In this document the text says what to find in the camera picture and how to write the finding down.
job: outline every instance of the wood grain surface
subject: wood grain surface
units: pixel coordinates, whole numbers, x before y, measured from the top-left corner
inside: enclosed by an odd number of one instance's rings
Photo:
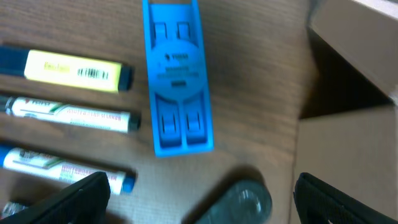
[[[4,75],[0,92],[141,111],[143,120],[138,132],[119,134],[0,114],[0,139],[137,172],[132,195],[109,201],[121,223],[180,223],[243,166],[254,167],[272,195],[269,223],[287,223],[297,118],[317,75],[305,31],[308,2],[202,0],[200,10],[214,152],[154,156],[139,0],[1,0],[0,42],[122,61],[136,74],[133,89],[118,95]],[[42,179],[0,175],[0,206],[27,195],[22,180],[39,195],[32,198],[54,192]]]

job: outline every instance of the white marker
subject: white marker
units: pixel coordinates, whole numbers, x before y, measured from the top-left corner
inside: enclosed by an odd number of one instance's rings
[[[8,115],[127,133],[141,118],[128,112],[105,111],[26,97],[0,96],[0,111]]]
[[[135,183],[135,178],[127,176],[125,172],[103,171],[74,164],[59,157],[5,145],[0,145],[0,167],[68,184],[101,171],[108,176],[111,192],[116,195],[131,193]]]

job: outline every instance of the yellow highlighter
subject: yellow highlighter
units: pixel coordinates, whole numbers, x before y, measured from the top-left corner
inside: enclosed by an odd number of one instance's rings
[[[117,93],[130,88],[133,68],[118,62],[0,46],[0,73]]]

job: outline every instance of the blue plastic holder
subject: blue plastic holder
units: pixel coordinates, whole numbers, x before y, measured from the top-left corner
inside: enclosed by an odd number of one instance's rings
[[[213,124],[197,0],[143,0],[150,112],[159,157],[212,151]]]

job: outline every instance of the black object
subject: black object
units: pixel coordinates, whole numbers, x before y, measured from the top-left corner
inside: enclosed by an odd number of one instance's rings
[[[263,224],[269,218],[271,208],[271,195],[263,184],[241,180],[229,188],[195,224]]]
[[[294,190],[302,224],[398,224],[308,173],[302,173]]]
[[[106,174],[95,172],[0,224],[100,224],[110,195]]]

